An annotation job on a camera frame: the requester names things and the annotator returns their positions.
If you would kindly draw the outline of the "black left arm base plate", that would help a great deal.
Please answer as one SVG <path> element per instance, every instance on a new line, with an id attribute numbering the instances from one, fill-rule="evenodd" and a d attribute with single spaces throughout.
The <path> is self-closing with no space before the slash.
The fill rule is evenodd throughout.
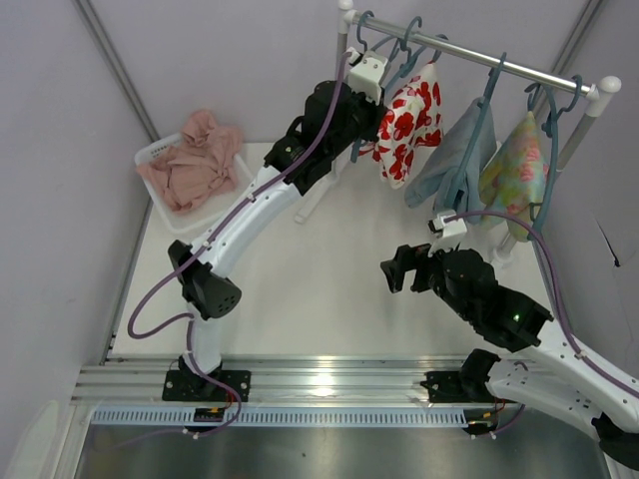
<path id="1" fill-rule="evenodd" d="M 249 399 L 252 373 L 249 370 L 220 370 L 214 378 L 235 389 L 243 402 Z M 162 399 L 167 402 L 226 402 L 226 389 L 186 370 L 169 370 L 165 376 Z"/>

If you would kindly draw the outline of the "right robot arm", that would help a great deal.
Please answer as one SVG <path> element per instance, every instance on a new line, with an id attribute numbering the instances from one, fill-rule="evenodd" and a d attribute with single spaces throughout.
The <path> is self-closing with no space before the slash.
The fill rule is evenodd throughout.
<path id="1" fill-rule="evenodd" d="M 459 373 L 469 397 L 490 394 L 552 415 L 595 439 L 616 462 L 637 469 L 637 379 L 568 338 L 538 302 L 499 284 L 479 252 L 402 245 L 380 267 L 391 292 L 400 291 L 413 271 L 412 291 L 433 292 L 484 340 L 548 372 L 542 376 L 475 349 Z"/>

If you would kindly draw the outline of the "red poppy print skirt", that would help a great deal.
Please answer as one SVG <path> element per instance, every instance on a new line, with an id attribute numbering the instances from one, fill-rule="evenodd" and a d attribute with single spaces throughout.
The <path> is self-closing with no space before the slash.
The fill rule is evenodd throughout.
<path id="1" fill-rule="evenodd" d="M 399 88 L 371 145 L 380 177 L 397 190 L 408 181 L 420 148 L 434 149 L 443 139 L 441 92 L 436 64 L 431 61 Z"/>

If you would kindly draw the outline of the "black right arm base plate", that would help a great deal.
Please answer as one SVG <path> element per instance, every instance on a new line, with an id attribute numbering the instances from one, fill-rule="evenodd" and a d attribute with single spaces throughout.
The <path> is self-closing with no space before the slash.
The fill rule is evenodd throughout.
<path id="1" fill-rule="evenodd" d="M 464 376 L 460 371 L 440 370 L 425 373 L 419 385 L 432 403 L 493 403 L 495 397 L 484 383 Z"/>

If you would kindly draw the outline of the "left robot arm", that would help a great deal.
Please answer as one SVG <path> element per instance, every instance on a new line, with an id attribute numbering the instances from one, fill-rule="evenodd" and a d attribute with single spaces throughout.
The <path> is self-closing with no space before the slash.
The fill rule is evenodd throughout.
<path id="1" fill-rule="evenodd" d="M 348 147 L 375 139 L 385 114 L 383 100 L 383 87 L 373 83 L 317 84 L 303 114 L 273 144 L 229 211 L 191 243 L 171 244 L 169 258 L 194 317 L 182 369 L 199 376 L 214 375 L 221 367 L 220 320 L 242 297 L 230 279 L 235 264 L 281 212 L 336 179 L 339 156 Z"/>

